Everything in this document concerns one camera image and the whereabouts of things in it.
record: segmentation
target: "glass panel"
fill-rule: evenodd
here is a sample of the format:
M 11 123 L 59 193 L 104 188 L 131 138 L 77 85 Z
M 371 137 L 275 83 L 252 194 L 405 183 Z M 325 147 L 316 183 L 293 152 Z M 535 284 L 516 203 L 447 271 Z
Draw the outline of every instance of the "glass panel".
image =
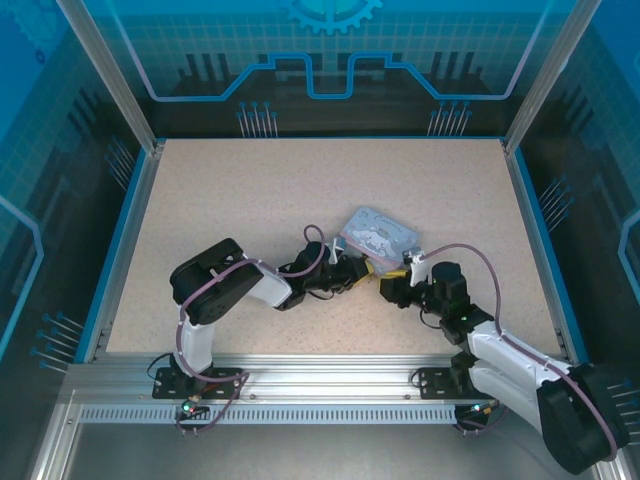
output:
M 635 0 L 602 2 L 521 146 L 588 353 L 636 388 L 639 18 Z
M 55 2 L 0 5 L 1 476 L 25 478 L 140 147 Z
M 87 2 L 168 137 L 504 135 L 573 4 Z

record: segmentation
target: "work surface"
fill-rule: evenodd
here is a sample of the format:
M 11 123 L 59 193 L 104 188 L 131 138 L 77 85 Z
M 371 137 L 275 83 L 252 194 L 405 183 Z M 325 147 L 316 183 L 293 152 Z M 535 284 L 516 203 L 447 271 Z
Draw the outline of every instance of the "work surface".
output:
M 421 235 L 431 251 L 452 242 L 481 249 L 502 289 L 502 322 L 557 353 L 520 210 L 498 140 L 169 140 L 155 178 L 108 352 L 166 352 L 177 308 L 169 285 L 181 263 L 232 237 L 251 257 L 278 266 L 304 248 L 309 223 L 338 234 L 369 206 Z M 489 272 L 471 252 L 461 263 L 472 300 L 493 313 Z M 436 323 L 434 318 L 425 317 Z M 456 352 L 443 335 L 400 310 L 377 282 L 308 297 L 287 312 L 245 298 L 216 324 L 216 353 L 435 354 Z

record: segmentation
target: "circuit pattern graphic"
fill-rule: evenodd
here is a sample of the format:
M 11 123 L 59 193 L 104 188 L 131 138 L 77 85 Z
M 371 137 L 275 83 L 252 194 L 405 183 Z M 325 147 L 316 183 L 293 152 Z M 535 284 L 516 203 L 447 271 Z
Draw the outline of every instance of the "circuit pattern graphic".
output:
M 382 7 L 381 0 L 281 0 L 281 3 L 289 12 L 289 20 L 297 20 L 301 28 L 310 27 L 315 34 L 327 35 L 360 28 L 362 20 L 373 18 L 374 8 Z
M 0 13 L 10 15 L 37 50 L 46 50 L 60 28 L 54 0 L 0 0 Z

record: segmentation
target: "blue edge strip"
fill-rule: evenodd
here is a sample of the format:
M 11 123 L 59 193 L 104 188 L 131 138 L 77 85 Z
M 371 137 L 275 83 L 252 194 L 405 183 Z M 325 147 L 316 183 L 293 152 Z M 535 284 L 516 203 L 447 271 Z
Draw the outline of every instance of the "blue edge strip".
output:
M 567 292 L 567 287 L 564 284 L 562 274 L 560 273 L 560 265 L 558 265 L 558 259 L 556 258 L 556 254 L 553 251 L 551 237 L 549 236 L 549 232 L 544 223 L 544 218 L 542 216 L 542 211 L 540 210 L 540 205 L 538 204 L 536 192 L 533 189 L 533 182 L 531 181 L 531 176 L 529 175 L 529 170 L 527 170 L 527 165 L 524 162 L 524 156 L 522 155 L 522 151 L 520 151 L 520 147 L 516 149 L 516 161 L 518 162 L 518 168 L 520 169 L 520 172 L 522 174 L 522 180 L 524 181 L 524 187 L 527 191 L 527 197 L 533 210 L 533 216 L 535 217 L 536 224 L 538 225 L 538 230 L 540 231 L 544 253 L 549 260 L 549 265 L 551 267 L 551 276 L 553 277 L 553 282 L 556 286 L 556 290 L 558 291 L 558 296 L 560 297 L 560 304 L 562 305 L 562 310 L 564 311 L 569 335 L 571 336 L 573 348 L 576 352 L 577 358 L 575 358 L 574 360 L 579 363 L 586 363 L 589 361 L 587 349 L 584 345 L 584 340 L 582 339 L 580 328 L 578 327 L 576 315 L 573 311 L 573 307 L 571 306 L 571 302 L 569 301 L 569 293 Z
M 432 137 L 369 137 L 369 138 L 432 138 Z M 463 137 L 464 139 L 471 138 L 496 138 L 496 137 Z M 131 182 L 129 184 L 129 189 L 127 190 L 127 195 L 125 196 L 124 203 L 122 204 L 122 210 L 120 211 L 120 216 L 118 217 L 118 223 L 116 224 L 116 229 L 113 233 L 113 238 L 111 239 L 111 244 L 109 245 L 109 251 L 107 252 L 107 258 L 104 262 L 104 267 L 102 268 L 102 273 L 100 274 L 100 279 L 98 281 L 98 286 L 96 287 L 96 293 L 93 296 L 93 301 L 91 302 L 91 308 L 89 309 L 89 314 L 87 316 L 87 321 L 85 323 L 84 330 L 82 332 L 82 337 L 80 338 L 80 344 L 78 345 L 78 350 L 76 351 L 76 356 L 74 359 L 75 363 L 82 363 L 83 359 L 87 353 L 89 348 L 89 343 L 91 341 L 91 336 L 93 333 L 93 329 L 96 326 L 96 321 L 98 319 L 98 311 L 100 309 L 100 303 L 102 302 L 102 297 L 104 296 L 104 291 L 107 286 L 107 281 L 109 279 L 109 275 L 111 274 L 111 269 L 113 267 L 113 262 L 115 260 L 116 252 L 120 246 L 120 242 L 122 240 L 122 234 L 124 231 L 124 226 L 129 216 L 129 210 L 131 209 L 131 203 L 133 201 L 133 196 L 138 186 L 138 181 L 140 180 L 140 174 L 142 172 L 142 167 L 145 162 L 145 152 L 144 150 L 140 151 L 138 155 L 138 161 L 136 162 L 136 168 L 133 171 L 133 176 L 131 178 Z M 551 275 L 553 277 L 553 281 L 555 283 L 556 289 L 558 291 L 558 295 L 560 297 L 560 303 L 562 305 L 562 309 L 564 311 L 565 319 L 567 322 L 567 328 L 569 329 L 569 334 L 571 335 L 571 341 L 573 342 L 573 346 L 576 352 L 576 361 L 579 363 L 584 363 L 589 360 L 587 355 L 587 350 L 584 345 L 584 341 L 582 339 L 582 333 L 580 332 L 580 328 L 578 327 L 578 322 L 576 320 L 575 313 L 573 311 L 573 307 L 571 306 L 571 302 L 569 301 L 569 293 L 567 292 L 567 287 L 562 279 L 562 274 L 560 273 L 560 266 L 558 265 L 558 259 L 556 258 L 556 254 L 553 251 L 553 246 L 551 244 L 551 238 L 549 237 L 549 232 L 544 224 L 544 220 L 542 217 L 542 211 L 540 210 L 540 205 L 538 204 L 537 197 L 535 191 L 533 189 L 533 183 L 531 181 L 531 176 L 529 175 L 529 171 L 527 170 L 527 166 L 524 161 L 524 157 L 522 156 L 522 152 L 520 148 L 516 150 L 516 161 L 518 163 L 518 168 L 522 173 L 522 179 L 524 181 L 525 190 L 527 193 L 528 200 L 533 209 L 533 215 L 538 226 L 538 230 L 540 231 L 540 237 L 542 238 L 542 244 L 544 247 L 545 255 L 549 261 L 549 265 L 551 266 Z
M 89 349 L 91 336 L 93 334 L 93 330 L 96 328 L 96 322 L 98 321 L 98 311 L 100 310 L 100 304 L 102 303 L 102 298 L 104 297 L 104 291 L 107 288 L 107 282 L 109 280 L 109 276 L 111 275 L 111 269 L 113 268 L 116 253 L 118 251 L 118 248 L 120 247 L 122 234 L 124 232 L 124 226 L 127 223 L 127 218 L 129 217 L 129 211 L 131 210 L 133 196 L 136 192 L 136 188 L 138 187 L 138 182 L 140 181 L 140 175 L 142 173 L 142 167 L 144 166 L 146 155 L 146 152 L 142 149 L 138 154 L 138 160 L 136 161 L 136 166 L 133 169 L 133 174 L 131 175 L 129 188 L 127 189 L 127 194 L 124 197 L 122 208 L 120 209 L 118 223 L 116 223 L 113 237 L 111 237 L 111 244 L 109 245 L 109 250 L 107 251 L 107 257 L 104 260 L 104 266 L 102 267 L 102 272 L 100 273 L 100 278 L 98 279 L 96 292 L 94 293 L 93 300 L 91 301 L 91 307 L 89 308 L 87 321 L 85 322 L 84 329 L 82 330 L 80 343 L 78 344 L 78 349 L 76 350 L 76 355 L 73 360 L 74 363 L 83 363 L 84 357 L 87 353 L 87 350 Z

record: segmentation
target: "metal floor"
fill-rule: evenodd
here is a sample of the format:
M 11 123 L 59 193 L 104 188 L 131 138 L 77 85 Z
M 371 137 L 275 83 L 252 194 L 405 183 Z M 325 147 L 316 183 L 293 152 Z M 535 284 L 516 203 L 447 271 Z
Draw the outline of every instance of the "metal floor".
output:
M 67 480 L 587 479 L 558 467 L 515 415 L 479 438 L 450 426 L 218 426 L 182 438 L 167 426 L 83 425 Z M 527 445 L 546 471 L 519 446 Z

